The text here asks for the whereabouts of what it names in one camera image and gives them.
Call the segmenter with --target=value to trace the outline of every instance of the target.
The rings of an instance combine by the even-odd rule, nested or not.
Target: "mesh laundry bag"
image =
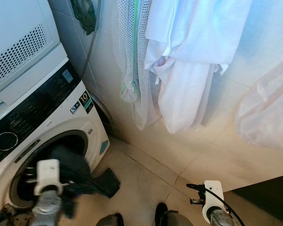
[[[144,69],[145,31],[151,0],[116,0],[112,12],[113,51],[122,71],[120,96],[132,103],[133,120],[142,130],[160,117],[156,75]]]

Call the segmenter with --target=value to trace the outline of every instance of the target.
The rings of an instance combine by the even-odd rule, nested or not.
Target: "white bathrobe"
[[[169,132],[200,125],[216,65],[231,63],[251,0],[152,0],[145,68]]]

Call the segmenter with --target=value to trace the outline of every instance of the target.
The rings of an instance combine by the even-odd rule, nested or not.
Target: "beige tile floor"
[[[110,138],[111,146],[96,168],[100,175],[110,167],[121,182],[120,190],[108,199],[100,195],[84,195],[78,199],[74,219],[62,218],[61,226],[95,226],[102,217],[121,213],[125,226],[151,226],[156,205],[165,202],[169,209],[185,215],[194,226],[208,226],[201,207],[190,205],[197,193],[185,186],[188,181],[147,154]],[[247,226],[283,226],[283,223],[232,192],[225,200],[243,219]]]

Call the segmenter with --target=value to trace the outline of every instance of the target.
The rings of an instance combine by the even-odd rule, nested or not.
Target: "white washing machine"
[[[34,205],[25,169],[57,142],[80,154],[91,171],[109,147],[48,2],[0,0],[0,210]]]

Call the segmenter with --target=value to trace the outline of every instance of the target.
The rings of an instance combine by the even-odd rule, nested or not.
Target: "black shoe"
[[[155,226],[160,226],[161,217],[168,211],[168,207],[164,203],[159,203],[155,212]]]
[[[124,226],[124,220],[122,215],[120,213],[116,213],[114,214],[114,216],[116,216],[117,218],[117,226]]]

